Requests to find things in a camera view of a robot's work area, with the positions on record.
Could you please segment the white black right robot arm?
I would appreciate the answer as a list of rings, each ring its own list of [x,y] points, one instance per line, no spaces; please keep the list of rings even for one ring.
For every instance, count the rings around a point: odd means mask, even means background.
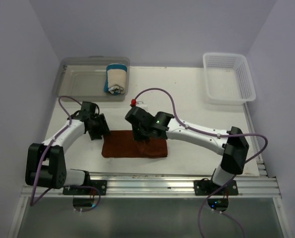
[[[241,175],[244,170],[249,144],[238,127],[230,130],[216,130],[195,124],[182,125],[174,115],[157,112],[155,116],[141,108],[133,108],[125,120],[132,126],[136,141],[150,138],[171,139],[204,147],[222,156],[214,170],[209,188],[214,194],[222,194],[227,189],[227,181]]]

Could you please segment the blue beige Doraemon towel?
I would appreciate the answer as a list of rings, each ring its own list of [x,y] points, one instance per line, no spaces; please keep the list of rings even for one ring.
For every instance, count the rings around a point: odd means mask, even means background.
[[[106,81],[104,92],[112,95],[125,94],[127,86],[127,66],[125,64],[113,63],[106,67]]]

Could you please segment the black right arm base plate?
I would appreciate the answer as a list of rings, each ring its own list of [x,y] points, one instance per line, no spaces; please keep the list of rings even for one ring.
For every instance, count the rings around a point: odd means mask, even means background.
[[[214,195],[239,195],[236,181],[233,179],[229,181],[227,185],[216,185],[208,178],[193,181],[193,189],[196,196],[208,196],[214,191],[218,190]]]

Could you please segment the rust orange towel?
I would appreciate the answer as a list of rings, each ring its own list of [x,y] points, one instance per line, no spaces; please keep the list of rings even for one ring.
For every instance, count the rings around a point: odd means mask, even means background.
[[[102,147],[104,158],[165,158],[168,156],[164,139],[150,138],[146,141],[134,140],[130,130],[113,130],[104,135]]]

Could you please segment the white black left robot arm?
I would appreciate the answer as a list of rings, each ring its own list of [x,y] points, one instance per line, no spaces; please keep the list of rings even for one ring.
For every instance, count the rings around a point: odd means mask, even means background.
[[[54,136],[42,143],[31,144],[26,163],[26,184],[54,189],[74,186],[78,193],[88,194],[92,183],[87,172],[67,169],[65,163],[65,153],[69,147],[86,133],[91,140],[101,139],[110,133],[104,114],[71,116]]]

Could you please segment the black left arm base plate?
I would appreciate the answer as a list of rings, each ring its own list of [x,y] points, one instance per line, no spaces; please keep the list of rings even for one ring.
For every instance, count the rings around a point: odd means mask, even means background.
[[[104,179],[90,180],[85,185],[70,186],[63,188],[63,195],[101,195],[105,196],[108,181]]]

